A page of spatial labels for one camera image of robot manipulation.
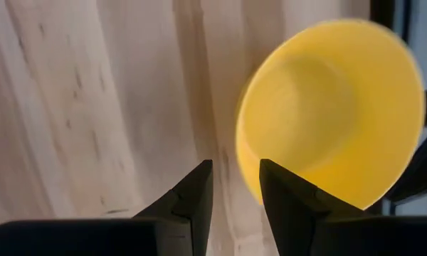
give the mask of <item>wooden surface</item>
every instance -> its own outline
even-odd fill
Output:
[[[348,0],[0,0],[0,223],[127,217],[214,161],[210,255],[276,255],[234,154],[271,50]]]

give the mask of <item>black object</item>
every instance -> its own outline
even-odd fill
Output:
[[[6,223],[0,255],[205,255],[212,186],[205,160],[132,219]]]
[[[427,194],[427,139],[385,197],[399,205]]]
[[[414,0],[371,0],[370,19],[391,29],[408,43]]]
[[[266,159],[260,184],[281,256],[427,254],[427,217],[370,215]]]

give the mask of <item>yellow plastic bowl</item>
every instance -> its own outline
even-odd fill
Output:
[[[236,153],[262,203],[260,159],[272,159],[361,209],[406,168],[423,127],[425,97],[413,56],[369,21],[320,23],[261,65],[240,104]]]

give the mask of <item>light wood panel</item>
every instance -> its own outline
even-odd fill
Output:
[[[234,153],[248,78],[367,0],[0,0],[0,222],[131,216],[214,160],[210,255],[276,255]]]

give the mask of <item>yellow bowl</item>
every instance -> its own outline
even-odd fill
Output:
[[[365,209],[406,168],[424,112],[418,66],[397,36],[369,21],[320,23],[251,79],[236,123],[241,173],[260,203],[259,161],[272,159]]]

